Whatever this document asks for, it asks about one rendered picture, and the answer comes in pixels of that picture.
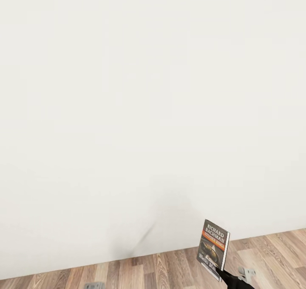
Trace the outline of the hardback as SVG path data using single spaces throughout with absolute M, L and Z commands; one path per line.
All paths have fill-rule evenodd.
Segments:
M 222 277 L 216 272 L 216 267 L 224 271 L 230 232 L 205 219 L 196 259 L 218 281 Z

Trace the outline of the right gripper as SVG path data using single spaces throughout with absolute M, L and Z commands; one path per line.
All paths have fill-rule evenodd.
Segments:
M 255 289 L 249 283 L 240 280 L 238 276 L 233 276 L 226 270 L 221 271 L 218 267 L 215 268 L 216 272 L 222 277 L 222 280 L 227 284 L 227 289 Z

